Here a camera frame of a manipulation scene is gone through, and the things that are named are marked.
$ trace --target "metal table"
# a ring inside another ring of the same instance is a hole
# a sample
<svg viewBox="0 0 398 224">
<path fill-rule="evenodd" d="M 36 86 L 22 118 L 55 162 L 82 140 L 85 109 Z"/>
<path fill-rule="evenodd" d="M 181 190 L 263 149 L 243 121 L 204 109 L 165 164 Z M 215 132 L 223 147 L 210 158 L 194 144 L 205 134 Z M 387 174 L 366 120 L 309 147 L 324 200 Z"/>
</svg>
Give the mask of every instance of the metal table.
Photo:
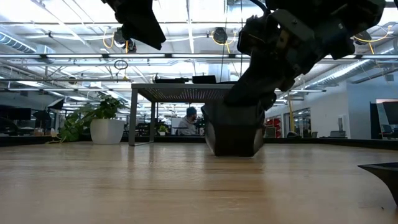
<svg viewBox="0 0 398 224">
<path fill-rule="evenodd" d="M 208 103 L 222 100 L 233 84 L 131 84 L 129 145 L 136 144 L 138 94 L 151 102 L 149 142 L 155 139 L 156 103 Z"/>
</svg>

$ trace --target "white planter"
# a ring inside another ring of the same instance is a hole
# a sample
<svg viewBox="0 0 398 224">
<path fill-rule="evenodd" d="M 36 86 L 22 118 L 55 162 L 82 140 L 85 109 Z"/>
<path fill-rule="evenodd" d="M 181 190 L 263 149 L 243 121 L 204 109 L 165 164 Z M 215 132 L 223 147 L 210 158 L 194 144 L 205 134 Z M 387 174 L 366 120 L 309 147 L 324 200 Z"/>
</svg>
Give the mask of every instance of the white planter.
<svg viewBox="0 0 398 224">
<path fill-rule="evenodd" d="M 124 121 L 94 119 L 90 124 L 91 139 L 94 144 L 119 144 L 123 129 Z"/>
</svg>

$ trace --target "wooden tabletop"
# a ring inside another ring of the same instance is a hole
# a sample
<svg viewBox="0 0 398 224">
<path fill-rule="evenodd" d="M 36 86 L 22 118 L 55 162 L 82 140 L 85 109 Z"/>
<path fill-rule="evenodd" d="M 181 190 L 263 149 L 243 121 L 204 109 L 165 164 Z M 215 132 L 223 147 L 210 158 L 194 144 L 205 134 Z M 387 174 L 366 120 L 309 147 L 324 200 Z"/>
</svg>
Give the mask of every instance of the wooden tabletop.
<svg viewBox="0 0 398 224">
<path fill-rule="evenodd" d="M 398 223 L 357 165 L 398 152 L 268 144 L 254 158 L 206 144 L 89 142 L 0 148 L 0 223 Z"/>
</svg>

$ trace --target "potted plant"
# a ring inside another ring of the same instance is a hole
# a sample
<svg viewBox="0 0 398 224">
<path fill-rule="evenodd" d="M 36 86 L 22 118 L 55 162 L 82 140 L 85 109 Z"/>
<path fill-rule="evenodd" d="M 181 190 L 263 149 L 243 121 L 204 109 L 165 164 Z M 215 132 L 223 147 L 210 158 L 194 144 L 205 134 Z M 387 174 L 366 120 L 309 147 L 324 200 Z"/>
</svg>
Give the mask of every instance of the potted plant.
<svg viewBox="0 0 398 224">
<path fill-rule="evenodd" d="M 167 131 L 167 128 L 166 128 L 164 125 L 161 125 L 161 126 L 159 127 L 159 134 L 160 134 L 161 136 L 165 136 L 165 135 L 166 135 L 166 131 Z"/>
<path fill-rule="evenodd" d="M 77 141 L 84 128 L 90 127 L 91 139 L 94 144 L 119 144 L 124 130 L 124 121 L 115 120 L 118 109 L 125 106 L 112 96 L 101 96 L 99 107 L 91 105 L 82 107 L 65 120 L 60 131 L 61 142 Z"/>
</svg>

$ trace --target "person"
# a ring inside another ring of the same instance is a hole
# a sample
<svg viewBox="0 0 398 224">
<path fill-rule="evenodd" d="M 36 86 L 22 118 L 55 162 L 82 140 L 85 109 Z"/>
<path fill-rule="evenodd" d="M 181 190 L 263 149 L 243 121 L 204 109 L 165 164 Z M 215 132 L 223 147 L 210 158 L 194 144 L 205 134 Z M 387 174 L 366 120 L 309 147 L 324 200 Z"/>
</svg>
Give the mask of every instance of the person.
<svg viewBox="0 0 398 224">
<path fill-rule="evenodd" d="M 187 115 L 182 118 L 180 124 L 178 125 L 178 135 L 196 135 L 197 127 L 195 122 L 197 119 L 197 110 L 194 107 L 187 108 Z"/>
</svg>

